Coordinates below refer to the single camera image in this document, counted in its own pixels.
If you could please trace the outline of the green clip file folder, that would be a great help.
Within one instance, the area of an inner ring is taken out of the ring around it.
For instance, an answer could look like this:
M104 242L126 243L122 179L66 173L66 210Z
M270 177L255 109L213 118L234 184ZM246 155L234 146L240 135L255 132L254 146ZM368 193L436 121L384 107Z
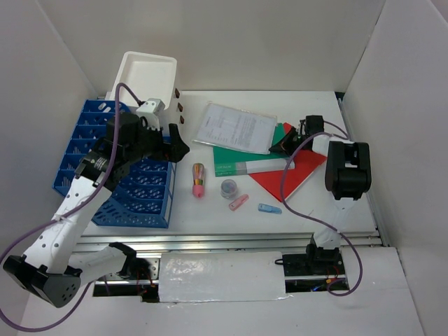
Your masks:
M264 155L213 147L215 177L283 171L287 160L284 153Z

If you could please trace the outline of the red file folder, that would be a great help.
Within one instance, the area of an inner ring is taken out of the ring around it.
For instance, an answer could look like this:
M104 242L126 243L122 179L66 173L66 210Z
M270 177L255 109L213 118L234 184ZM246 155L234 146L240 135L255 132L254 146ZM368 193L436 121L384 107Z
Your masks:
M271 153L246 163L251 178L278 201L281 201L281 180L288 158L284 153ZM326 157L323 155L301 150L286 172L286 180L283 183L285 199L287 200L325 162Z

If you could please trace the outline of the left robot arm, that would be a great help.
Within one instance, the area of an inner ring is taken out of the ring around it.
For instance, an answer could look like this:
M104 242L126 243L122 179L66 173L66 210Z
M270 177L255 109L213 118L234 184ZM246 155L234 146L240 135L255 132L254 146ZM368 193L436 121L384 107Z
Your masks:
M113 242L84 256L73 254L88 223L130 167L146 158L181 161L190 149L177 124L169 124L169 140L144 117L121 113L108 120L105 135L95 141L75 170L71 187L36 241L22 254L10 255L3 269L22 288L56 308L70 303L79 288L109 273L129 279L137 273L137 253Z

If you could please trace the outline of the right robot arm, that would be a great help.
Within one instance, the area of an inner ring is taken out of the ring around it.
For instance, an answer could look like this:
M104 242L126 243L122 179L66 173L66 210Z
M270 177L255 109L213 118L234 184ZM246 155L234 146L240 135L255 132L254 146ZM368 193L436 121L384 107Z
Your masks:
M330 125L342 135L325 131ZM312 151L326 157L325 189L331 201L324 219L303 215L323 228L315 231L305 252L305 267L312 274L320 274L335 266L340 257L342 234L347 218L355 204L371 186L370 148L367 143L353 142L339 126L324 120L321 115L308 115L300 127L292 127L286 135L269 149L286 154L289 165L299 153Z

